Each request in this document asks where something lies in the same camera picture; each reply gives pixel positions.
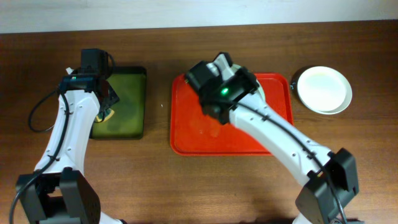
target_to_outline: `wood grain surface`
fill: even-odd
[[[146,67],[144,137],[89,140],[85,174],[104,212],[128,223],[248,223],[293,218],[301,187],[272,156],[183,157],[169,144],[172,80],[227,51],[254,72],[288,80],[300,68],[340,71],[351,105],[325,116],[292,97],[295,125],[333,151],[349,149],[360,193],[348,217],[398,223],[398,21],[332,22],[180,29],[104,30],[0,35],[0,223],[7,223],[18,175],[32,172],[50,133],[35,134],[27,116],[54,89],[80,49],[100,48],[118,65]],[[55,120],[57,99],[35,125]],[[21,205],[16,223],[27,223]]]

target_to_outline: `white bowl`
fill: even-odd
[[[317,66],[304,71],[297,81],[297,93],[303,104],[321,114],[337,114],[353,99],[348,80],[336,70]]]

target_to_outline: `red tray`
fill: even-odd
[[[289,84],[278,73],[255,73],[268,105],[293,124]],[[270,155],[252,137],[230,124],[203,115],[199,99],[183,75],[173,81],[170,127],[172,149],[183,156]]]

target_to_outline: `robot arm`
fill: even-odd
[[[345,149],[332,153],[286,122],[265,102],[256,77],[227,53],[198,63],[185,77],[204,114],[251,135],[303,186],[294,223],[330,223],[359,192],[354,157]]]
[[[84,178],[85,152],[93,121],[98,113],[118,101],[106,81],[108,75],[107,53],[87,49],[81,53],[81,68],[63,78],[57,119],[47,148],[35,167],[35,172],[41,170],[41,174],[21,196],[30,223],[124,223],[101,212],[100,199]],[[62,145],[56,153],[60,141]],[[33,177],[35,174],[21,175],[17,189]],[[61,197],[48,196],[55,189],[60,189]]]

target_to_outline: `green mat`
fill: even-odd
[[[146,71],[142,67],[116,67],[108,78],[119,96],[112,117],[94,123],[93,139],[140,139],[144,133]]]

